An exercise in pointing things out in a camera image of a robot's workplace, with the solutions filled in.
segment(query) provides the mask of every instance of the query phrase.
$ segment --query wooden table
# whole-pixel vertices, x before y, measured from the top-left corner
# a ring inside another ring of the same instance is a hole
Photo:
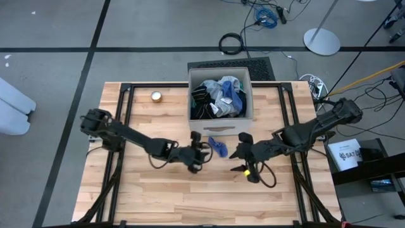
[[[300,122],[311,120],[315,117],[315,111],[308,84],[291,83]],[[99,108],[114,114],[119,88],[119,82],[107,82]],[[149,137],[163,137],[178,141],[180,146],[189,145],[187,90],[188,88],[136,88],[130,127]],[[150,95],[153,91],[162,93],[161,103],[151,102]],[[254,88],[253,96],[254,122],[251,134],[256,142],[270,139],[273,131],[284,127],[277,89]],[[287,93],[285,98],[292,123]],[[122,120],[126,103],[123,106]],[[238,144],[237,136],[215,139],[227,145],[228,155],[235,151]],[[100,143],[93,143],[90,149],[98,146]],[[325,152],[321,143],[316,143],[314,148]],[[82,217],[98,197],[106,158],[107,152],[103,149],[93,151],[87,157],[72,220]],[[203,170],[198,174],[189,173],[187,167],[181,163],[168,164],[156,170],[150,166],[144,150],[128,142],[115,222],[126,220],[128,224],[291,225],[293,220],[300,220],[290,157],[281,155],[267,162],[278,180],[273,189],[262,184],[252,184],[242,173],[230,171],[243,162],[220,158],[214,152],[213,159],[204,164]],[[308,163],[315,193],[330,212],[340,219],[339,204],[326,157],[309,152]],[[265,181],[273,182],[270,173],[264,171],[262,176]],[[312,220],[305,192],[304,199],[308,219]],[[106,200],[104,220],[107,219],[110,200],[110,197]]]

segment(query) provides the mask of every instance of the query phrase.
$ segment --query cardboard box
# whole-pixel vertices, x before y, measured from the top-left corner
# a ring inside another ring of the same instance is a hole
[[[242,118],[221,118],[214,120],[191,120],[191,92],[205,80],[220,80],[223,76],[234,76],[243,82],[246,94],[246,114]],[[249,71],[246,67],[233,68],[195,68],[189,70],[189,110],[190,130],[201,133],[202,136],[229,136],[241,132],[249,132],[253,122],[253,96]]]

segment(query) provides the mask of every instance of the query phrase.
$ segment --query black floor mat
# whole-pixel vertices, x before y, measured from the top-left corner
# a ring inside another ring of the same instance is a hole
[[[247,67],[251,81],[275,81],[269,57],[188,63],[187,68]]]

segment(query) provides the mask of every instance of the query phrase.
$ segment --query concrete floor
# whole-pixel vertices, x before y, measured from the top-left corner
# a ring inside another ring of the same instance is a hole
[[[278,3],[287,7],[290,0],[278,0]],[[332,0],[312,0],[302,15],[293,22],[280,24],[272,30],[248,30],[248,44],[303,47],[303,34],[319,24],[331,3]],[[0,0],[0,50],[90,47],[103,4],[103,0]],[[325,28],[335,32],[343,46],[363,46],[393,7],[394,2],[388,0],[374,3],[340,0]],[[291,16],[287,18],[294,17],[302,8],[303,5],[293,4]],[[223,34],[241,30],[248,11],[248,7],[219,0],[114,0],[108,8],[97,46],[217,46]],[[378,31],[369,46],[388,46],[389,36],[396,33],[399,26]],[[404,47],[405,37],[393,46]],[[12,56],[6,60],[2,56],[7,54]],[[317,75],[331,88],[357,52],[339,52],[329,57],[317,56],[308,51],[285,54],[298,61],[297,70],[300,75]],[[252,52],[251,55],[269,56],[277,80],[296,78],[295,63],[282,53]],[[0,56],[0,77],[31,97],[38,107],[32,114],[32,126],[27,134],[18,137],[0,135],[0,227],[31,227],[87,52],[4,52]],[[404,57],[405,52],[363,52],[337,87],[396,64],[404,60]],[[87,137],[78,130],[79,116],[89,108],[98,106],[105,81],[186,80],[187,62],[231,58],[246,58],[246,54],[225,56],[219,51],[96,52],[75,114],[44,225],[68,224],[71,220],[89,144]],[[382,88],[388,96],[395,94],[387,85]],[[344,95],[355,98],[362,92],[363,90],[357,90]],[[374,103],[377,104],[378,101],[368,98],[361,98],[357,102],[361,107],[372,106]],[[358,125],[367,128],[389,119],[397,105],[386,107],[380,113],[366,111]],[[375,130],[402,137],[405,124],[399,121],[399,117],[404,114],[405,108],[402,107],[393,121]],[[348,127],[340,129],[347,134],[357,132]],[[359,140],[376,137],[378,136],[371,133],[356,136]],[[342,136],[336,136],[331,141],[343,139],[345,138]],[[403,141],[386,137],[380,139],[388,154],[403,152]],[[362,182],[339,186],[337,193],[348,221],[355,222],[383,214],[360,224],[404,227],[403,221],[392,219],[393,215],[405,213],[396,194],[371,193]]]

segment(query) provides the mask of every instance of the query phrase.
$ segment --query metal pole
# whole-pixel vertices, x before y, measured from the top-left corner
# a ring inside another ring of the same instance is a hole
[[[314,39],[315,39],[316,35],[318,34],[319,30],[322,29],[322,26],[323,26],[323,24],[326,22],[326,20],[328,19],[329,14],[330,14],[330,13],[332,12],[332,10],[335,8],[337,1],[338,1],[338,0],[335,0],[335,1],[332,3],[332,5],[330,6],[330,8],[329,8],[329,10],[328,10],[328,13],[327,13],[327,14],[325,15],[325,17],[322,19],[321,24],[318,26],[318,28],[316,29],[315,33],[313,34],[313,36],[312,36],[312,38],[311,38],[311,41],[309,42],[310,44],[314,41]]]

